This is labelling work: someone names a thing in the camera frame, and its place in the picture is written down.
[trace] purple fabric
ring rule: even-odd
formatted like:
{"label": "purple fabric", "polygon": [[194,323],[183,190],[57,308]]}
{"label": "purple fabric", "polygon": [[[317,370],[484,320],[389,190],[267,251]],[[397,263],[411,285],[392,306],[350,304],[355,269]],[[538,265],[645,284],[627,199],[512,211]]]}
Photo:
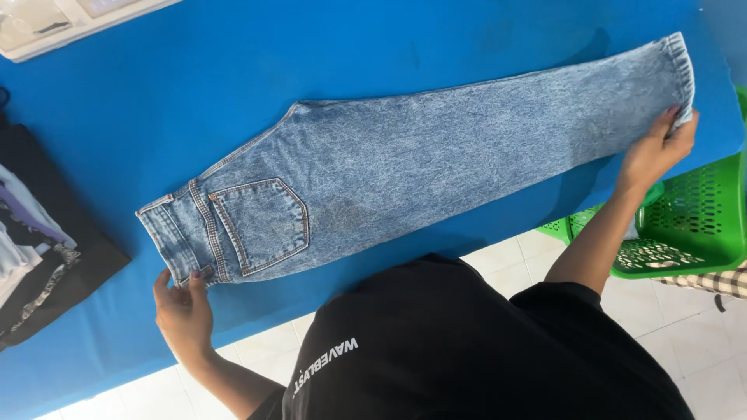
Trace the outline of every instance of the purple fabric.
{"label": "purple fabric", "polygon": [[16,217],[18,217],[19,219],[23,220],[24,223],[49,236],[50,238],[54,238],[63,244],[65,243],[65,237],[60,235],[59,232],[50,229],[49,226],[43,225],[39,223],[38,220],[34,219],[34,217],[28,213],[26,207],[24,207],[23,204],[21,204],[21,202],[19,202],[18,199],[10,193],[10,191],[5,189],[5,186],[3,185],[0,185],[0,198],[2,198],[7,203],[7,206],[10,207],[10,210],[13,212],[13,214],[16,215]]}

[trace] blue table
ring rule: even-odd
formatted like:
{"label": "blue table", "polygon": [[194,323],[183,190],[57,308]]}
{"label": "blue table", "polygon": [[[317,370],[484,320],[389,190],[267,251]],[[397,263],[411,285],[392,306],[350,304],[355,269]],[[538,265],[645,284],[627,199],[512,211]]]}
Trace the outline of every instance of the blue table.
{"label": "blue table", "polygon": [[[35,417],[175,362],[153,323],[150,288],[164,263],[134,211],[274,124],[293,101],[501,78],[678,30],[702,118],[673,176],[737,152],[745,137],[728,68],[695,0],[185,0],[28,63],[0,62],[11,119],[38,136],[133,257],[81,305],[0,353],[0,416]],[[592,162],[314,270],[216,286],[214,343],[314,311],[368,274],[427,252],[461,256],[597,204],[620,161]]]}

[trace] plaid fabric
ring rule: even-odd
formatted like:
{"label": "plaid fabric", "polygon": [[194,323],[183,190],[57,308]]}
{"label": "plaid fabric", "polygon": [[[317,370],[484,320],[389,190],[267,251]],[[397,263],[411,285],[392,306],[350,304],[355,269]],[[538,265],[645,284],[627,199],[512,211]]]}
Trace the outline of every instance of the plaid fabric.
{"label": "plaid fabric", "polygon": [[720,273],[690,274],[688,276],[659,277],[667,285],[708,290],[725,296],[747,300],[747,261],[733,271]]}

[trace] fingernail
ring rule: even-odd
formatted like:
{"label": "fingernail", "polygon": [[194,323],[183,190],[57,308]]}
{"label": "fingernail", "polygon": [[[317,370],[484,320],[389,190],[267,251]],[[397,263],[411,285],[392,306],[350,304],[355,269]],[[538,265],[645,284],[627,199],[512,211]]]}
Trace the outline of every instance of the fingernail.
{"label": "fingernail", "polygon": [[672,105],[669,108],[666,109],[667,115],[675,115],[677,112],[680,111],[680,108],[682,108],[681,105]]}

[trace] light blue denim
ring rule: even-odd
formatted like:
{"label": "light blue denim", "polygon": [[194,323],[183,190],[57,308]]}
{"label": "light blue denim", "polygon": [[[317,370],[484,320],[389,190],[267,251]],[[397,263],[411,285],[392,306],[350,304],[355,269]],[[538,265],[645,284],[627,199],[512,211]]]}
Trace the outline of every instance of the light blue denim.
{"label": "light blue denim", "polygon": [[591,63],[448,89],[304,101],[137,212],[178,284],[308,270],[626,150],[691,117],[680,33]]}

